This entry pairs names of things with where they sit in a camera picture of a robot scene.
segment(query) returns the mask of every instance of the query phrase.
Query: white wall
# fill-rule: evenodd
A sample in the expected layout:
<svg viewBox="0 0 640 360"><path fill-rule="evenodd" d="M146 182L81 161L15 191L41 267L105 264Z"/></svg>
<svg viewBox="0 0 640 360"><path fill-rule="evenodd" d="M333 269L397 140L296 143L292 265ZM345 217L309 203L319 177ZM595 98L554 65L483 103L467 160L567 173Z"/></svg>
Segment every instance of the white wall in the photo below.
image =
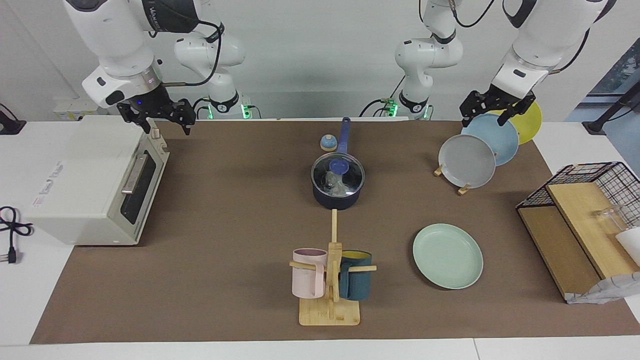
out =
<svg viewBox="0 0 640 360"><path fill-rule="evenodd" d="M67 19L62 1L0 0L0 5L6 2L11 6L51 64L84 96L81 82L97 66L97 60ZM409 38L429 36L418 19L417 0L215 2L227 31L239 37L248 50L245 63L232 69L236 83L260 106L265 117L358 115L370 100L388 96L403 75L394 61L396 45ZM470 22L487 3L465 1L460 17ZM633 44L640 34L639 13L639 1L618 0L612 12L593 26L589 42L574 65L538 87L545 120L564 120ZM458 33L465 44L464 59L455 68L432 73L435 119L458 119L458 106L468 92L487 89L517 30L504 17L498 0L478 26L459 29ZM149 39L156 56L164 61L164 79L196 81L197 76L173 58L177 38L179 35L159 34L155 40ZM19 46L3 41L0 61ZM41 74L21 74L21 81L33 84L30 89L39 86L34 81ZM63 81L56 84L56 89L65 87ZM9 86L2 87L0 99L10 91ZM27 96L29 91L19 89L18 93ZM203 89L171 90L173 94L185 91L190 92L183 93L190 99L206 95ZM49 97L57 93L50 91ZM44 103L31 108L17 106L30 119L44 118L51 108Z"/></svg>
<svg viewBox="0 0 640 360"><path fill-rule="evenodd" d="M78 95L47 54L0 0L0 102L24 120L56 120L55 99Z"/></svg>

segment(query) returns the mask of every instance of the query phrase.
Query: oven window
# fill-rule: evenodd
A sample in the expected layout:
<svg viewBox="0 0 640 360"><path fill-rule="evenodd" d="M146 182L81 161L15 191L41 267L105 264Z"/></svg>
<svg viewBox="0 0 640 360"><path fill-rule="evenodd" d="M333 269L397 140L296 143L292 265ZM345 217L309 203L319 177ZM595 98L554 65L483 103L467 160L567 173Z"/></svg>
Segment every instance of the oven window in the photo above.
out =
<svg viewBox="0 0 640 360"><path fill-rule="evenodd" d="M138 215L140 214L140 210L142 209L142 203L145 201L147 191L149 189L149 186L151 185L151 179L156 172L156 162L151 157L148 151L145 151L145 154L148 156L148 158L147 162L145 163L145 167L142 169L140 180L138 180L138 184L133 190L133 193L130 195L126 195L124 197L124 201L122 202L122 206L120 206L120 213L131 224L135 224L136 220L138 219Z"/></svg>

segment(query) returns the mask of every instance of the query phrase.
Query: plate stand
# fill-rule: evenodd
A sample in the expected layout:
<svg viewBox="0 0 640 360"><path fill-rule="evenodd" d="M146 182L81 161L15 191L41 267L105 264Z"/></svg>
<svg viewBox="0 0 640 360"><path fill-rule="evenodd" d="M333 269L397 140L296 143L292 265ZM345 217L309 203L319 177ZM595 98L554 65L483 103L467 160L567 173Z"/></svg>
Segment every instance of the plate stand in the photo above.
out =
<svg viewBox="0 0 640 360"><path fill-rule="evenodd" d="M438 167L434 172L433 172L433 176L440 176L442 175L442 169L444 168L444 164L440 165L440 167ZM458 189L458 195L462 196L465 195L467 193L467 191L469 191L469 184L466 184L465 186L461 187Z"/></svg>

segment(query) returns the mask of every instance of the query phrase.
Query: yellow plate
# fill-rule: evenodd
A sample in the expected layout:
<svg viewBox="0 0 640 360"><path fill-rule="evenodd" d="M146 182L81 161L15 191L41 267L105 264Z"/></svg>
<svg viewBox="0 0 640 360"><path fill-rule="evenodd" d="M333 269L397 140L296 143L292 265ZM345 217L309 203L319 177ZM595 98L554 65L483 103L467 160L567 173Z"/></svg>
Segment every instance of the yellow plate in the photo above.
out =
<svg viewBox="0 0 640 360"><path fill-rule="evenodd" d="M494 110L489 113L500 115L502 111ZM520 145L529 142L540 130L542 125L542 110L536 101L531 104L529 109L523 115L516 115L509 121L518 130L518 137L520 139Z"/></svg>

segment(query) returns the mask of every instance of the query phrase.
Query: dark green mug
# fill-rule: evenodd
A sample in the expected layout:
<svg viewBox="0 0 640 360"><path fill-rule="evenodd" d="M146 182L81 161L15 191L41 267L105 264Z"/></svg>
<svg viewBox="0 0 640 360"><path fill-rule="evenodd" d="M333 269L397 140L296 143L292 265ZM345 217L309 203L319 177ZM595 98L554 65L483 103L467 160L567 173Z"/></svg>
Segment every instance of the dark green mug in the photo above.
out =
<svg viewBox="0 0 640 360"><path fill-rule="evenodd" d="M360 250L345 250L340 262L340 297L347 300L362 301L369 297L371 290L371 272L349 272L352 266L371 265L371 254Z"/></svg>

